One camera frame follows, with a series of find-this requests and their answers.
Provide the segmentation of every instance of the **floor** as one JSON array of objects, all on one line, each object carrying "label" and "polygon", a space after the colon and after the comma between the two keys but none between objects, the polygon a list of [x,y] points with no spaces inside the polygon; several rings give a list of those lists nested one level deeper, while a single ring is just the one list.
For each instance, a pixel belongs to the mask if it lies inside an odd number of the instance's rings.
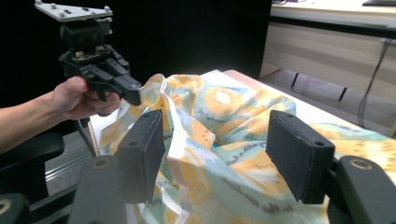
[{"label": "floor", "polygon": [[[294,72],[281,69],[261,78],[260,81],[339,118],[358,123],[361,92],[347,90],[343,99],[338,101],[343,87],[302,74],[298,76],[292,87],[294,78]],[[364,125],[368,129],[390,136],[391,126],[396,120],[396,102],[371,96],[368,98],[364,118]],[[49,194],[77,184],[82,165],[91,157],[88,147],[78,132],[65,135],[64,141],[64,154],[46,164]]]}]

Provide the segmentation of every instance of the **white mounting plate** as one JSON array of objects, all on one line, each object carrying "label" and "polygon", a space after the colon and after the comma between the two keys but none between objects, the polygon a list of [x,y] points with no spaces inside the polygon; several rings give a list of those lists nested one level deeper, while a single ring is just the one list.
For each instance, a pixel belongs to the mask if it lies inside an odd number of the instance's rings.
[{"label": "white mounting plate", "polygon": [[104,9],[90,7],[70,7],[56,5],[53,3],[42,3],[40,0],[35,1],[35,8],[61,22],[85,21],[87,19],[109,17],[113,15],[113,11],[111,11],[109,7],[104,7]]}]

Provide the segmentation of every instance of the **metal leg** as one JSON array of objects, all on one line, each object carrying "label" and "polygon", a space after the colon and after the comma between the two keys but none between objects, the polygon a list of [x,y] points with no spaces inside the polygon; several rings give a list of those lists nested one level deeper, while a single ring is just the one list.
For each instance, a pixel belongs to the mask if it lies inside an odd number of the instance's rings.
[{"label": "metal leg", "polygon": [[347,87],[344,87],[343,91],[341,92],[340,97],[338,97],[338,101],[342,101],[343,100],[346,91],[347,91]]},{"label": "metal leg", "polygon": [[294,80],[293,80],[293,82],[291,83],[291,87],[292,87],[292,88],[294,87],[294,84],[296,83],[296,80],[297,80],[298,75],[299,75],[299,73],[296,73],[296,75],[294,76]]}]

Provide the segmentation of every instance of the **black chair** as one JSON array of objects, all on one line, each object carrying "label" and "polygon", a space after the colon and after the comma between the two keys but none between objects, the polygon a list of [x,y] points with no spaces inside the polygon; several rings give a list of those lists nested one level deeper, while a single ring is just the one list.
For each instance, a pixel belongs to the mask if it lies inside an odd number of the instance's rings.
[{"label": "black chair", "polygon": [[21,193],[29,203],[48,197],[45,162],[63,153],[60,133],[42,133],[0,154],[0,194]]}]

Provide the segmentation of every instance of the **person's arm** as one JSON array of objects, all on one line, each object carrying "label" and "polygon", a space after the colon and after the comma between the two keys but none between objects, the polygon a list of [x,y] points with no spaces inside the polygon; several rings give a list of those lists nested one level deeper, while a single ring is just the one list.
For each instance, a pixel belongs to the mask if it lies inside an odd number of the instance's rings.
[{"label": "person's arm", "polygon": [[67,119],[84,119],[96,113],[110,114],[120,98],[110,93],[106,102],[88,91],[84,79],[71,77],[47,94],[21,105],[0,109],[0,153]]}]

